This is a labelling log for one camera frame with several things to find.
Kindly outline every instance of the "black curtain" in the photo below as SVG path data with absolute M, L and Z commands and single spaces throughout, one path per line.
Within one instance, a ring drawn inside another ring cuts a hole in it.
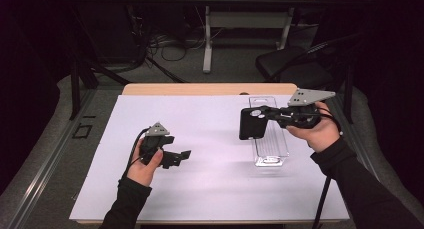
M 70 72 L 63 15 L 46 0 L 0 1 L 0 193 L 20 169 L 54 113 L 57 82 Z
M 373 0 L 326 10 L 314 43 L 364 32 L 354 85 L 368 97 L 381 150 L 404 186 L 424 203 L 424 0 Z

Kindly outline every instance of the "wooden table edge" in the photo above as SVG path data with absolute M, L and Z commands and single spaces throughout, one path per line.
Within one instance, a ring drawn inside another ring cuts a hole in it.
M 292 95 L 292 83 L 131 83 L 122 95 Z

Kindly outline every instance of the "black chair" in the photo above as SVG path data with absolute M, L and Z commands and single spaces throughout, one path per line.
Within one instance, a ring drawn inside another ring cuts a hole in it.
M 288 47 L 256 58 L 264 82 L 294 83 L 303 89 L 339 91 L 344 87 L 343 112 L 352 123 L 353 69 L 360 50 L 360 33 L 320 43 L 304 50 Z

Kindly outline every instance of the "clear plastic container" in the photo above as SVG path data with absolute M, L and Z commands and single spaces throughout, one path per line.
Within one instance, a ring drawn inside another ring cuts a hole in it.
M 274 97 L 250 97 L 250 107 L 269 106 L 277 107 Z M 289 151 L 284 137 L 283 129 L 276 121 L 269 120 L 265 135 L 261 139 L 253 139 L 254 161 L 258 167 L 282 166 Z

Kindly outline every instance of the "table surface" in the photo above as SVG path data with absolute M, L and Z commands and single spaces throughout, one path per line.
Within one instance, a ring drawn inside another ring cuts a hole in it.
M 249 97 L 272 96 L 278 106 L 293 84 L 129 84 L 119 96 L 86 181 L 70 215 L 101 223 L 116 198 L 116 186 L 137 134 L 160 121 L 172 152 L 191 150 L 179 167 L 159 168 L 140 224 L 291 223 L 313 221 L 325 181 L 303 140 L 284 134 L 290 156 L 282 167 L 256 167 L 252 141 L 238 139 L 240 110 Z M 321 219 L 349 219 L 335 182 Z

